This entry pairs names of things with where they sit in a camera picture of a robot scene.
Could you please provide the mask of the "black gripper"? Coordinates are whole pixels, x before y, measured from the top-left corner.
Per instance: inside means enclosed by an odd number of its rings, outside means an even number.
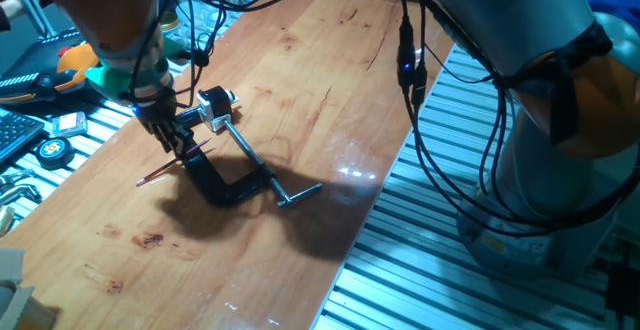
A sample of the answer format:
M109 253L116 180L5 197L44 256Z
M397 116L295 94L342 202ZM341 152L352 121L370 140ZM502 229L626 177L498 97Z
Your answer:
M132 110L140 123L147 124L147 131L161 143L165 153L173 152L180 155L183 148L192 148L195 145L193 131L174 122L177 111L174 96L140 103L134 105Z

